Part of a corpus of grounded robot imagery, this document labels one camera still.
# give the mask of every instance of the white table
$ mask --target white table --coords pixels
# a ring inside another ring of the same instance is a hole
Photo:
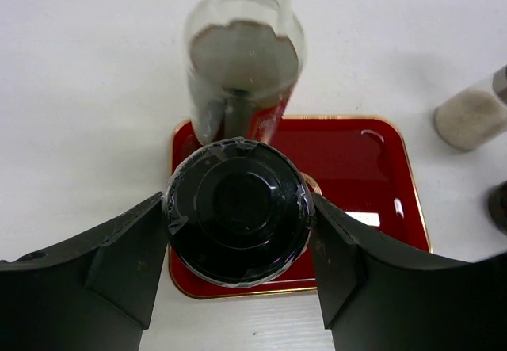
[[[83,232],[162,189],[188,116],[181,30],[198,0],[0,0],[0,258]],[[404,135],[435,253],[507,250],[485,191],[507,135],[460,154],[431,112],[507,62],[507,0],[294,0],[309,59],[288,113],[378,114]],[[197,301],[164,266],[148,350],[333,349],[318,298]]]

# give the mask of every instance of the bottle label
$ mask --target bottle label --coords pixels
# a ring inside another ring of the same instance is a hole
[[[248,138],[268,143],[278,126],[281,117],[284,115],[294,85],[288,87],[283,93],[277,105],[255,112],[248,131]]]

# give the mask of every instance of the tray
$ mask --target tray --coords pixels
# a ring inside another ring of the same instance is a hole
[[[356,219],[431,252],[406,148],[398,130],[373,116],[286,116],[271,143],[303,173],[307,184]],[[200,144],[186,121],[170,144],[170,173]],[[315,290],[310,252],[273,281],[224,288],[190,272],[169,248],[174,284],[197,299]]]

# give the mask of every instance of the round black object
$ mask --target round black object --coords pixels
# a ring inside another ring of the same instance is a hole
[[[299,171],[257,141],[202,147],[163,194],[169,243],[196,275],[246,288],[285,271],[306,249],[314,207]]]
[[[497,186],[488,198],[491,219],[507,234],[507,182]]]

